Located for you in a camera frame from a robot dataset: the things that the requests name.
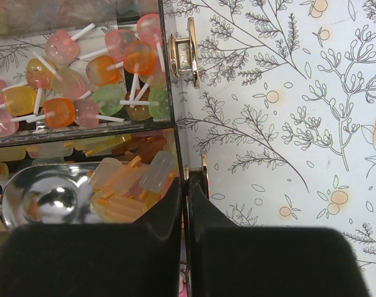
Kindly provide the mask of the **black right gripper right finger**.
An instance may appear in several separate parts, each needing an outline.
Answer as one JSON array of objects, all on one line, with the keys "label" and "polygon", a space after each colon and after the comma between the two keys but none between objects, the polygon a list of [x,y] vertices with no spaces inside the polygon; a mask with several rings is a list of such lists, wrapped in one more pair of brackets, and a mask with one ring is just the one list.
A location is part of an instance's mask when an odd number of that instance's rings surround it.
[{"label": "black right gripper right finger", "polygon": [[187,248],[190,268],[191,296],[214,296],[216,279],[225,268],[227,245],[222,238],[226,231],[237,226],[207,197],[199,173],[193,173],[187,182]]}]

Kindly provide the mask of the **silver metal scoop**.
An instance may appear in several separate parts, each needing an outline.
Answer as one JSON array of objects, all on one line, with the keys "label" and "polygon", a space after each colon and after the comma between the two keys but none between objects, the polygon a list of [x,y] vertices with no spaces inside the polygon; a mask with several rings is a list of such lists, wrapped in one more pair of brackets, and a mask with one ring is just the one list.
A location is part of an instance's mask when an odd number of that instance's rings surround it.
[{"label": "silver metal scoop", "polygon": [[24,168],[6,183],[0,219],[7,230],[31,223],[102,223],[91,206],[89,172],[99,162],[59,163]]}]

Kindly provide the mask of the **clear divided candy box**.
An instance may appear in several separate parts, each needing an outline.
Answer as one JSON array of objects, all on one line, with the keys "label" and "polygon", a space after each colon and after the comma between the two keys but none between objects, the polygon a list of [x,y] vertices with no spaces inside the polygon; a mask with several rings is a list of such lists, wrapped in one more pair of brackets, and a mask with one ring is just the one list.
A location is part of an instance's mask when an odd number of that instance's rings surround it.
[{"label": "clear divided candy box", "polygon": [[[192,17],[187,29],[176,35],[164,1],[0,1],[0,198],[24,168],[99,162],[89,184],[103,219],[5,228],[0,296],[138,296],[149,232],[134,222],[177,177],[186,222]],[[185,235],[177,296],[191,296]]]}]

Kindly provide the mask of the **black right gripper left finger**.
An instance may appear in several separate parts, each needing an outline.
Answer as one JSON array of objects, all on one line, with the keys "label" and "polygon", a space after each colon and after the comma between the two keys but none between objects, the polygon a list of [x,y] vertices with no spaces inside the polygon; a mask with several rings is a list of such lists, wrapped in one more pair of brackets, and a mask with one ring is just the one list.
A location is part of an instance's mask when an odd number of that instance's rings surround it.
[{"label": "black right gripper left finger", "polygon": [[177,296],[181,249],[182,186],[174,178],[166,195],[134,223],[148,229],[147,259],[136,285],[138,296]]}]

